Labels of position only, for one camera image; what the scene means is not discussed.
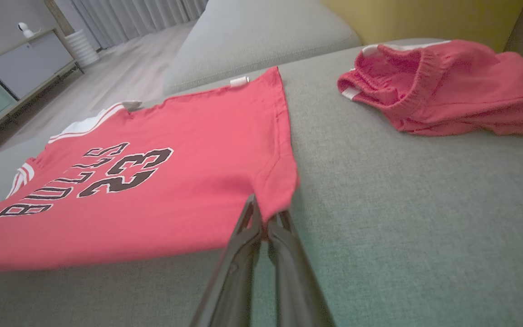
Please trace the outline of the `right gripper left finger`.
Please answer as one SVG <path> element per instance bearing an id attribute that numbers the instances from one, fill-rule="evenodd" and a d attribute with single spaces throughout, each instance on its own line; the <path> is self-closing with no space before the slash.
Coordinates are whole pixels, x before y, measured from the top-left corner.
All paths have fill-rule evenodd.
<path id="1" fill-rule="evenodd" d="M 253 276 L 262 235 L 263 221 L 252 194 L 197 307 L 192 327 L 251 325 Z"/>

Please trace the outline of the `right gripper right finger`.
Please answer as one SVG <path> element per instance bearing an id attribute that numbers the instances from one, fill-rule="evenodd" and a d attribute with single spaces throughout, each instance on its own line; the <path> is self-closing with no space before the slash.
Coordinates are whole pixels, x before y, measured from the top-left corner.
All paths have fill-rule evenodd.
<path id="1" fill-rule="evenodd" d="M 275 268 L 279 327 L 334 327 L 311 263 L 291 215 L 282 211 L 267 222 L 268 256 Z"/>

